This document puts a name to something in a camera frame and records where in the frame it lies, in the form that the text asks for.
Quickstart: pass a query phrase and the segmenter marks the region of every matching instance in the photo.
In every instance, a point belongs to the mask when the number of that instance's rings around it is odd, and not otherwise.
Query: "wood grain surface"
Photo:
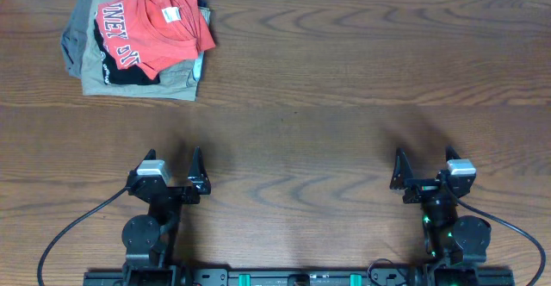
[[[218,46],[187,103],[82,96],[59,48],[76,0],[4,0],[1,285],[36,284],[50,240],[149,148],[177,181],[203,149],[213,194],[184,209],[176,252],[192,264],[427,259],[419,207],[388,189],[396,146],[435,175],[455,145],[479,171],[464,200],[551,249],[551,0],[208,1]],[[123,196],[72,229],[46,284],[119,268],[121,229],[146,210]],[[492,223],[487,263],[522,285],[539,257]]]

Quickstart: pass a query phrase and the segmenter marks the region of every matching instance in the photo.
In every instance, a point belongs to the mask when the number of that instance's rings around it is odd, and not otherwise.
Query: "red t-shirt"
[[[173,7],[181,19],[167,22]],[[149,78],[215,46],[197,0],[116,0],[99,4],[96,20],[117,68],[137,65]]]

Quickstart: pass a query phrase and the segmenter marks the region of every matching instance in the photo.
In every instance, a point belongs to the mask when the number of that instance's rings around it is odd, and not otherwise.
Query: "clothing pile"
[[[198,0],[77,0],[61,35],[83,94],[194,101],[210,10]]]

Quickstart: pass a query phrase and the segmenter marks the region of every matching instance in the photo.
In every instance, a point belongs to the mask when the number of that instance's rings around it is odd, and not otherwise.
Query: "white tag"
[[[163,9],[164,20],[169,23],[176,20],[182,20],[178,7],[168,7]]]

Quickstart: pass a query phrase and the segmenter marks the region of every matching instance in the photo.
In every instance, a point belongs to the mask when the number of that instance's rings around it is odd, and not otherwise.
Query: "green marking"
[[[239,286],[251,286],[251,276],[248,274],[239,274]]]
[[[362,286],[362,276],[359,274],[350,274],[350,286]]]

